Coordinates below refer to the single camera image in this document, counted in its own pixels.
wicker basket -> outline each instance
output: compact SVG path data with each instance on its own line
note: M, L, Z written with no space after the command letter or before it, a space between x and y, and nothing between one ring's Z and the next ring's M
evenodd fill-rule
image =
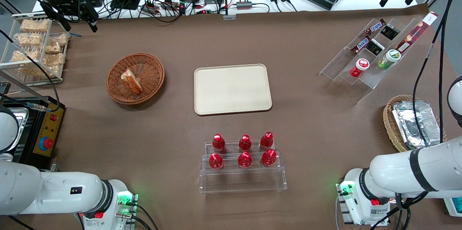
M396 125L396 122L395 122L395 117L393 116L393 113L391 112L391 105L397 102L402 102L402 101L412 101L412 96L411 95L397 95L387 103L387 105L385 106L383 110L383 123L387 130L388 137L390 138L391 142L393 143L393 145L399 152L409 151L409 149L406 148L406 144L404 144L401 138L401 133L399 131L398 125ZM444 129L443 129L443 141L445 142L447 140L448 139L446 138L446 133L444 132Z
M127 69L139 79L143 92L135 94L120 79ZM111 68L106 78L106 89L114 101L137 105L153 97L164 83L164 66L151 54L134 53L123 57Z

jar lid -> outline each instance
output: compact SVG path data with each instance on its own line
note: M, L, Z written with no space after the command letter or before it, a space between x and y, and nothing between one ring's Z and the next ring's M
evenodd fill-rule
M358 61L356 62L356 68L359 69L359 70L366 70L369 68L369 61L367 59L364 59L364 58L360 58L358 59Z
M397 51L396 49L390 49L387 52L386 56L387 56L388 61L396 62L396 61L400 60L401 53L399 51Z

yellow control panel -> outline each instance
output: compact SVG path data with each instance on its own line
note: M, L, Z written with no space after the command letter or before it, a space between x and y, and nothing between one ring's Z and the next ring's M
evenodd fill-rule
M50 103L48 108L55 109L56 105ZM64 109L59 108L52 113L45 113L40 132L35 142L33 153L50 157L51 151L55 146L56 136L58 135L58 128L61 124Z

chocolate bar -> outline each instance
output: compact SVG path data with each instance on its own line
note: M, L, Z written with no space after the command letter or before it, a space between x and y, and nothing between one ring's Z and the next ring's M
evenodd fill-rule
M366 49L368 49L372 54L378 55L380 52L382 52L385 47L382 46L378 41L375 39L371 39L371 42L366 46Z
M393 40L400 32L401 31L389 23L383 28L382 31L380 31L380 33L387 37L389 40Z
M379 23L375 24L372 26L370 29L364 30L364 33L367 35L371 35L374 31L378 30L380 27L386 25L387 23L383 20L380 19Z
M363 49L366 45L369 44L369 42L371 42L371 38L366 36L365 39L363 39L363 41L361 41L357 46L355 46L353 49L350 49L351 52L353 52L354 54L358 54L359 51L361 51L361 49Z
M425 16L425 18L417 24L414 29L409 32L409 34L404 38L396 47L396 50L399 51L401 54L406 50L409 49L409 47L416 43L416 41L419 39L422 34L424 34L425 30L430 27L430 25L433 23L434 20L438 18L438 15L434 12L430 12Z

emergency stop button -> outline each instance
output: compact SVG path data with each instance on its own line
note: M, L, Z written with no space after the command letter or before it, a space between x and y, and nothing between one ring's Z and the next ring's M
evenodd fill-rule
M48 137L43 137L42 139L40 139L39 143L38 143L38 147L42 150L42 151L46 151L48 149L50 149L51 147L53 147L53 144L55 142L53 141L53 139L50 139Z

